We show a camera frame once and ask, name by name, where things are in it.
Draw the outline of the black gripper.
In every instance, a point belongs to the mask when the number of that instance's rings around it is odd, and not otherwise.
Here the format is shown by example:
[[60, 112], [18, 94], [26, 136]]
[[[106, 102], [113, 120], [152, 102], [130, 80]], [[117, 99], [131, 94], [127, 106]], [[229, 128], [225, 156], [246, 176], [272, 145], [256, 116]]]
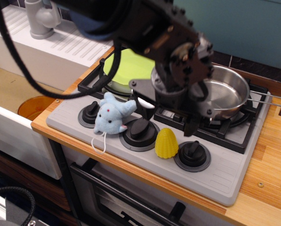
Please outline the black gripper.
[[212, 73], [212, 45], [173, 4], [118, 4], [116, 40], [155, 62], [150, 80], [131, 81], [139, 114], [150, 120], [156, 106], [186, 117], [184, 136], [194, 135], [206, 111], [198, 110]]

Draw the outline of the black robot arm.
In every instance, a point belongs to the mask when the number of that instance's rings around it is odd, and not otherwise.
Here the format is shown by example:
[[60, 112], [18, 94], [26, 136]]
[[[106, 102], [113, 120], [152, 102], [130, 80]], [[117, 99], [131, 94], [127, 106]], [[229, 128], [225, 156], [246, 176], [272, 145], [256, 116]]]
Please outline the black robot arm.
[[212, 44], [196, 31], [185, 10], [171, 0], [59, 0], [80, 33], [91, 40], [112, 40], [115, 54], [128, 47], [152, 59], [149, 80], [131, 80], [141, 115], [150, 119], [161, 107], [185, 118], [192, 136], [203, 118], [213, 117], [204, 80], [212, 74]]

